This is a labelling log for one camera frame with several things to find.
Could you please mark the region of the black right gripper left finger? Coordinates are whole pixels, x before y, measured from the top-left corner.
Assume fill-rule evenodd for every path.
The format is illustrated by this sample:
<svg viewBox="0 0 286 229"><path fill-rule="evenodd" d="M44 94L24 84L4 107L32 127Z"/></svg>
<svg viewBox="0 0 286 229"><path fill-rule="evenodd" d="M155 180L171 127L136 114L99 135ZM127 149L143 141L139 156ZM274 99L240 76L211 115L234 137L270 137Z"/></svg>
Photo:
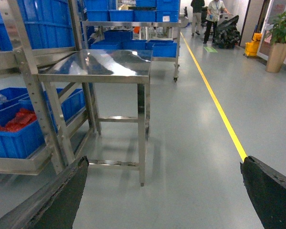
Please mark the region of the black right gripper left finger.
<svg viewBox="0 0 286 229"><path fill-rule="evenodd" d="M88 174L86 156L0 218L0 229L72 229Z"/></svg>

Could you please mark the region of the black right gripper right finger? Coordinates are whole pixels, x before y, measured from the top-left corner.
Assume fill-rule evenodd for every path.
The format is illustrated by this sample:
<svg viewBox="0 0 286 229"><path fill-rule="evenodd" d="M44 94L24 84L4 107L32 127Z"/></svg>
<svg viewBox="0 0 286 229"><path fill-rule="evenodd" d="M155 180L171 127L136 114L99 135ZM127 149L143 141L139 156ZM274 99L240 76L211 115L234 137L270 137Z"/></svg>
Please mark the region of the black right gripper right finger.
<svg viewBox="0 0 286 229"><path fill-rule="evenodd" d="M286 229L286 176L248 156L240 164L244 186L265 229Z"/></svg>

